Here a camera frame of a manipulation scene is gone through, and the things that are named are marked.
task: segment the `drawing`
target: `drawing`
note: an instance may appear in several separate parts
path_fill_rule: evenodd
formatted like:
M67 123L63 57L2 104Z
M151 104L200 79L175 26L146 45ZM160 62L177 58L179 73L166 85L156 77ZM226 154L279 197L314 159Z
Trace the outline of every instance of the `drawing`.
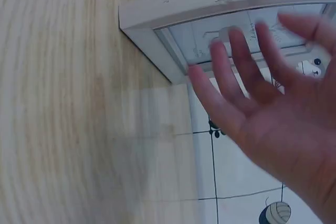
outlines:
M286 224L291 216L290 206L282 201L268 205L259 216L259 224Z

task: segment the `wood grain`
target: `wood grain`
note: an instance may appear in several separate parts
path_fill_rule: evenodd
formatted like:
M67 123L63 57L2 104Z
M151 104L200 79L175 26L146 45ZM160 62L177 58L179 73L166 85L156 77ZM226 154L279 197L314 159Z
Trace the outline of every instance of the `wood grain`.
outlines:
M186 87L119 31L125 1L0 0L0 223L197 222Z

